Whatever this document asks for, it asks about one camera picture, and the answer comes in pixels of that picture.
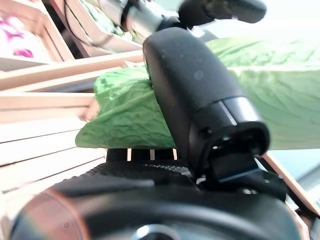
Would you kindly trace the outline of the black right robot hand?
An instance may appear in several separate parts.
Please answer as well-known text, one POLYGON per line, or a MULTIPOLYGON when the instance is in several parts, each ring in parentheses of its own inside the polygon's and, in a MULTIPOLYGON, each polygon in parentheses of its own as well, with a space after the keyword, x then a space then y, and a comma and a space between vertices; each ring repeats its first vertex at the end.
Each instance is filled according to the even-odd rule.
POLYGON ((12 240, 299 240, 283 180, 255 160, 268 127, 221 61, 186 30, 143 43, 157 103, 190 171, 116 162, 121 177, 64 180, 17 216, 12 240))

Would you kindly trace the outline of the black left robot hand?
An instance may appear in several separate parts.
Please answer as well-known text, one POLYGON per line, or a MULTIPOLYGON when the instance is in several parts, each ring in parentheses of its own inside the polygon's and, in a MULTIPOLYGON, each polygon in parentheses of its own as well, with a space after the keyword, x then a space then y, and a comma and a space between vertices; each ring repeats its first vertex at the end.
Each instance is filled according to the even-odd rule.
POLYGON ((231 19, 255 24, 266 12, 267 6, 261 0, 185 0, 178 9, 178 16, 180 22, 194 27, 231 19))

